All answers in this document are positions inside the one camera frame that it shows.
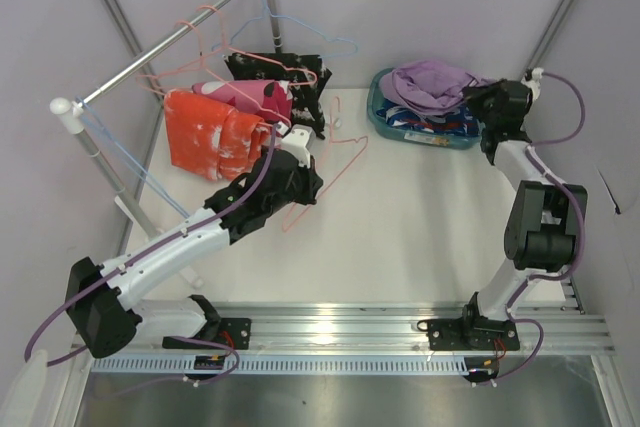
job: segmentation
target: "blue basket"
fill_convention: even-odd
[[[480,136],[460,137],[453,134],[432,134],[429,132],[397,129],[388,125],[384,119],[380,118],[376,114],[376,112],[382,108],[382,105],[386,100],[382,95],[378,84],[382,76],[392,70],[393,69],[384,69],[373,78],[371,81],[371,87],[369,88],[369,96],[367,98],[367,117],[373,123],[376,131],[381,136],[392,140],[435,145],[438,147],[449,147],[451,149],[469,149],[478,143]]]

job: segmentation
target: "orange garment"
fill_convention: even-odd
[[[269,137],[257,115],[182,90],[165,96],[164,116],[171,163],[209,180],[251,170]]]

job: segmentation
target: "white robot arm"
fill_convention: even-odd
[[[579,216],[584,215],[587,192],[553,175],[522,126],[540,94],[541,75],[542,70],[535,69],[521,82],[501,80],[465,89],[471,112],[485,125],[482,151],[517,193],[505,228],[506,259],[489,284],[472,296],[460,318],[418,323],[418,329],[427,332],[432,350],[493,351],[496,341],[510,351],[519,350],[512,316],[518,303],[541,279],[561,275],[576,257]]]
[[[223,319],[203,296],[179,302],[143,299],[193,261],[262,228],[285,205],[315,204],[322,179],[307,148],[312,140],[311,129],[294,126],[271,157],[263,155],[250,173],[216,192],[180,225],[102,265],[88,257],[77,262],[71,268],[67,300],[108,278],[67,310],[91,354],[107,357],[131,342],[181,347],[173,337],[215,341]],[[243,196],[247,198],[240,204]]]

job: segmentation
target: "purple cloth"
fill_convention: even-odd
[[[420,60],[393,69],[380,79],[382,95],[420,115],[444,115],[462,103],[462,88],[486,81],[438,60]]]

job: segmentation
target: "white floor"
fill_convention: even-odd
[[[467,151],[395,142],[366,119],[365,89],[325,91],[342,99],[338,138],[368,134],[369,147],[288,233],[288,208],[232,247],[194,264],[212,301],[467,301],[504,259],[502,236],[515,192],[479,147]],[[312,148],[319,155],[325,142]],[[320,171],[328,184],[360,146],[334,145]],[[190,212],[223,187],[171,166],[164,127],[151,172]],[[142,208],[159,227],[180,220],[153,191]],[[129,250],[144,242],[134,227]],[[150,298],[179,299],[193,290],[174,276]],[[523,305],[564,301],[559,283],[541,283]]]

